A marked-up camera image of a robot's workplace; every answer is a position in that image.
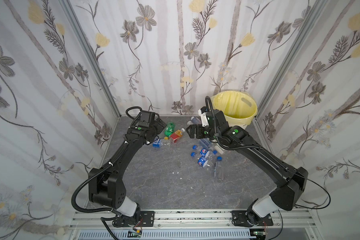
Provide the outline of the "blue label bottle white cap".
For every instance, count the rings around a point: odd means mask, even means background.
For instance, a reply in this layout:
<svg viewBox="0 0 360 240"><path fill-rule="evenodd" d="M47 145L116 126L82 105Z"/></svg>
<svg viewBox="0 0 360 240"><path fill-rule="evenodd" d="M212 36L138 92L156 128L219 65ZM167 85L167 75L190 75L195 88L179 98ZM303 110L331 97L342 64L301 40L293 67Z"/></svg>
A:
<svg viewBox="0 0 360 240"><path fill-rule="evenodd" d="M170 146L171 141L168 139L157 139L153 142L152 145L154 148L162 148L162 147Z"/></svg>

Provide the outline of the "dark green bottle yellow cap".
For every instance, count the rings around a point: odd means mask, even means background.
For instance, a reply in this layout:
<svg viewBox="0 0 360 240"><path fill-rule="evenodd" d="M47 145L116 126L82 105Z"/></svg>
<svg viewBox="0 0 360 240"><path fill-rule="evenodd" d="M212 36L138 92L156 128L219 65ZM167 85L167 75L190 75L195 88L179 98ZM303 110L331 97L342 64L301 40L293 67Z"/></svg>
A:
<svg viewBox="0 0 360 240"><path fill-rule="evenodd" d="M174 133L175 130L175 123L173 122L169 122L165 128L164 134L165 134L165 139L169 139L169 137L171 136L171 134Z"/></svg>

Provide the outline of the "clear bottle blue cap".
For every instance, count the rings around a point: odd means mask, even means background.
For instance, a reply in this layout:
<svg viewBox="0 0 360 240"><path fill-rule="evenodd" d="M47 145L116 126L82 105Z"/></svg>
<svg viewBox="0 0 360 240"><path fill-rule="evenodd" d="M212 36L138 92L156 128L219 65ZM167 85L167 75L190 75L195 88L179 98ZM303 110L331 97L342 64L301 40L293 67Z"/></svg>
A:
<svg viewBox="0 0 360 240"><path fill-rule="evenodd" d="M217 157L215 162L215 179L223 180L224 179L224 168L223 168L223 158Z"/></svg>

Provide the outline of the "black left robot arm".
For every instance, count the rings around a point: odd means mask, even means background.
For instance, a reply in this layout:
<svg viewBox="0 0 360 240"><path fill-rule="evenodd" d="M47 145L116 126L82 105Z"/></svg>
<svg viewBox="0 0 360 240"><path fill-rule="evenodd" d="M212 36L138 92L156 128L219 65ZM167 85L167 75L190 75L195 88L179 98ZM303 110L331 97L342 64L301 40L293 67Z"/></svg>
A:
<svg viewBox="0 0 360 240"><path fill-rule="evenodd" d="M141 208L127 197L123 176L138 150L144 145L152 144L167 124L161 120L158 113L144 111L140 107L130 107L126 114L133 121L123 135L123 143L107 163L88 173L88 179L74 191L71 204L81 213L110 212L116 215L112 219L102 219L103 222L121 219L128 225L138 225L142 218ZM86 186L89 201L102 205L101 208L85 209L78 205L77 196Z"/></svg>

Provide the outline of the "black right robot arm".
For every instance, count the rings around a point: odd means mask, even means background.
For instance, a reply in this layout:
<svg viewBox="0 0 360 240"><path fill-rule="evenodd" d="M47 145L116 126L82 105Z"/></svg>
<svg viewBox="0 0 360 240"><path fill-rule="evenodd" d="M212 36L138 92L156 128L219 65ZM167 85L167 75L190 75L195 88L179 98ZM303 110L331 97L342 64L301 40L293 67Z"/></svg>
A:
<svg viewBox="0 0 360 240"><path fill-rule="evenodd" d="M252 161L276 184L268 195L255 200L240 217L241 225L253 227L262 223L270 213L291 211L303 194L308 171L283 162L257 143L242 127L231 127L222 111L202 108L201 124L192 124L186 132L191 139L209 139L227 151L236 151Z"/></svg>

